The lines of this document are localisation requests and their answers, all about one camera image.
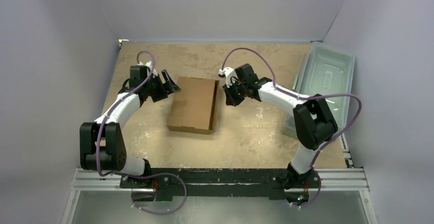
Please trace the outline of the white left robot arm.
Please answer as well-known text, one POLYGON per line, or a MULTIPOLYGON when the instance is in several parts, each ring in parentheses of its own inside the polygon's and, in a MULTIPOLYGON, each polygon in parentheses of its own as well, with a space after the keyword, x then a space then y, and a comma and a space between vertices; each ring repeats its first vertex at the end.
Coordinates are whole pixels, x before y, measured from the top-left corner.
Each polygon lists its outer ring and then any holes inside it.
POLYGON ((153 180, 150 163, 126 152, 122 129, 146 99, 153 102, 180 92, 166 70, 158 74, 151 63, 133 65, 116 101, 93 122, 84 122, 79 129, 80 165, 85 170, 130 175, 141 188, 153 180))

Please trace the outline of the brown cardboard box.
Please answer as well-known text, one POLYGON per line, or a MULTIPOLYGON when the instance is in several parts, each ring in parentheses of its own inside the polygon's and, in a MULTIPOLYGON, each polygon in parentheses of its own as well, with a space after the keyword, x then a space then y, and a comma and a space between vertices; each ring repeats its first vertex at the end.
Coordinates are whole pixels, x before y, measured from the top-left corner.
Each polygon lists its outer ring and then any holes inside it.
POLYGON ((170 131, 210 135, 215 132, 218 84, 215 79, 179 77, 167 128, 170 131))

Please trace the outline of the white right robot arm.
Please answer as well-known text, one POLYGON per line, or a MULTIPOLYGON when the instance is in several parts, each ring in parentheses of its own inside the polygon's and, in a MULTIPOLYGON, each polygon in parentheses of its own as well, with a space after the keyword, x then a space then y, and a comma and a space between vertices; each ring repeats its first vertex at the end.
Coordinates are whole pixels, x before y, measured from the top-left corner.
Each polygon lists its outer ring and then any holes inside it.
POLYGON ((288 188, 305 183, 313 172, 313 161, 320 146, 338 131, 325 98, 321 95, 302 95, 273 83, 270 78, 258 78, 249 64, 235 69, 220 69, 218 76, 225 79, 226 105, 238 106, 248 97, 274 105, 292 115, 299 146, 288 164, 284 180, 288 188))

